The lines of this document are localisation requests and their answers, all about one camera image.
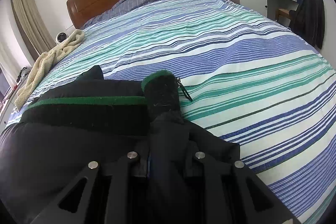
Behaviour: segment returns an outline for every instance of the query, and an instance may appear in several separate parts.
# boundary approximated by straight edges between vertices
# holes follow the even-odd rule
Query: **zipper pull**
[[[182,92],[183,92],[184,96],[185,96],[189,101],[192,102],[193,99],[191,98],[191,96],[189,95],[189,93],[187,92],[187,90],[185,89],[185,87],[182,85],[180,77],[176,77],[176,82],[177,82],[177,86],[178,86],[179,88],[182,89]]]

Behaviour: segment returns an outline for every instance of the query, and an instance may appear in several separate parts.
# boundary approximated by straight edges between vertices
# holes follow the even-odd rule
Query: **silver screw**
[[[134,151],[131,151],[131,152],[128,152],[127,153],[127,157],[129,159],[133,159],[133,158],[136,158],[138,156],[138,153],[137,152],[134,152]]]
[[[95,169],[98,167],[98,163],[96,161],[90,161],[89,164],[88,164],[88,167],[90,169]]]
[[[196,152],[195,157],[198,158],[198,159],[203,159],[203,158],[205,158],[205,153],[201,152],[201,151]]]
[[[244,166],[245,166],[245,164],[241,160],[235,161],[235,167],[241,169]]]

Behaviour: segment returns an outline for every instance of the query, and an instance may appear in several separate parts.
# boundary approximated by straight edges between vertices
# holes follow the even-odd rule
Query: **bed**
[[[245,164],[302,223],[316,223],[336,191],[331,65],[287,28],[229,0],[134,2],[68,0],[85,41],[8,124],[34,97],[93,65],[105,79],[123,80],[168,69],[193,98],[180,94],[184,117],[240,143]]]

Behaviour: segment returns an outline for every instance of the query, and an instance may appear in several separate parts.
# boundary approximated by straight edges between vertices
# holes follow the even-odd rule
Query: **beige towel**
[[[75,30],[62,43],[56,45],[56,47],[52,48],[49,52],[44,52],[39,56],[28,75],[26,85],[17,92],[18,98],[15,100],[15,105],[18,110],[25,104],[28,97],[33,93],[50,69],[76,49],[82,43],[83,38],[84,31]]]

